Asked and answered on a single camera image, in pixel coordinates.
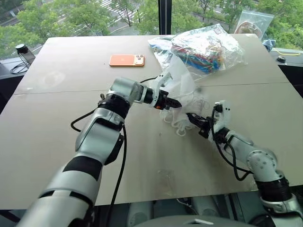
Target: window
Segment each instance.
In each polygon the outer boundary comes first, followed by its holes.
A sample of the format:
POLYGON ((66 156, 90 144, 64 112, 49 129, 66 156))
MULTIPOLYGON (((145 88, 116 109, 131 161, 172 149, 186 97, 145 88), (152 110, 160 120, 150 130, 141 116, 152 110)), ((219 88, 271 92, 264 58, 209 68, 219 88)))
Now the window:
POLYGON ((38 53, 49 37, 159 34, 158 0, 3 0, 0 60, 25 43, 38 53))
POLYGON ((220 23, 234 33, 243 10, 273 14, 263 40, 276 40, 276 47, 303 49, 302 0, 172 0, 171 32, 220 23))

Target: table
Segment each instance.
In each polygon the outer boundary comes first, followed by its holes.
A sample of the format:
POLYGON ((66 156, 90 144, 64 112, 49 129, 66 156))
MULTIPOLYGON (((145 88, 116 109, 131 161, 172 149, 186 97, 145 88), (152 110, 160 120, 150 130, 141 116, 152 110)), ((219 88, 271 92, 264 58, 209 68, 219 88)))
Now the table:
MULTIPOLYGON (((96 107, 115 77, 142 80, 160 73, 147 40, 155 36, 48 39, 0 115, 0 209, 26 209, 55 171, 74 155, 72 120, 96 107), (142 53, 143 68, 110 68, 114 53, 142 53)), ((197 81, 210 104, 232 104, 229 128, 273 150, 291 185, 303 184, 303 102, 254 36, 234 37, 248 64, 197 81)), ((211 108, 204 115, 210 116, 211 108)), ((128 153, 116 203, 255 190, 252 177, 238 182, 197 129, 185 137, 134 104, 126 119, 128 153)), ((122 152, 106 166, 97 205, 109 204, 122 152)))

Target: crosswalk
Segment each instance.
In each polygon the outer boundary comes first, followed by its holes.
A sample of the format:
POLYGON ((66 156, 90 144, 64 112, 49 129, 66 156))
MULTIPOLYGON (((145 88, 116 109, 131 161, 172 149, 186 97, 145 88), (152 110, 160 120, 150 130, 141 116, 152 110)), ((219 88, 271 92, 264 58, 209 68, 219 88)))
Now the crosswalk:
MULTIPOLYGON (((111 7, 112 0, 96 0, 96 2, 99 3, 102 7, 107 8, 109 11, 118 14, 118 16, 117 16, 117 17, 118 17, 118 18, 117 18, 117 21, 119 21, 119 20, 122 19, 122 17, 121 17, 120 15, 122 15, 124 18, 126 18, 126 15, 124 14, 123 11, 118 11, 117 9, 113 9, 113 8, 111 7)), ((134 18, 134 14, 135 14, 135 12, 134 12, 133 14, 132 14, 132 12, 129 12, 129 13, 128 13, 128 16, 129 16, 129 18, 130 18, 131 20, 134 18)))

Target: orange phone case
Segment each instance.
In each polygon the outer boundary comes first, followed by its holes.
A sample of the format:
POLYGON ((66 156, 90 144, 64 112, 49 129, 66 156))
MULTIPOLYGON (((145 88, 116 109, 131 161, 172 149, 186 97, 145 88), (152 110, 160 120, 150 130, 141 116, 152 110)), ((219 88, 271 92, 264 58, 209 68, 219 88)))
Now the orange phone case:
POLYGON ((145 57, 141 54, 114 54, 110 57, 110 66, 143 66, 145 57))

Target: plastic bag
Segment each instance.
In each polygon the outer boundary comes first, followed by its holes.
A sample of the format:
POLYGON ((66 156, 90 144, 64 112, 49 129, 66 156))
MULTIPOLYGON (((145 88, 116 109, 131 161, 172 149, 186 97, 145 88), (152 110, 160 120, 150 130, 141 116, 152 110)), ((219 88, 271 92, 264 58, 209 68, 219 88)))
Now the plastic bag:
POLYGON ((166 123, 171 123, 172 127, 177 128, 177 135, 185 136, 186 130, 195 127, 189 121, 186 113, 202 115, 202 110, 208 102, 205 100, 201 88, 195 86, 190 72, 179 57, 174 55, 170 66, 166 70, 170 72, 173 80, 161 89, 168 91, 170 98, 181 102, 182 107, 162 110, 160 118, 166 123))
POLYGON ((244 62, 244 50, 220 24, 148 42, 162 69, 169 66, 174 54, 187 65, 194 79, 244 62))
POLYGON ((256 34, 261 40, 274 15, 243 10, 238 21, 236 34, 256 34))

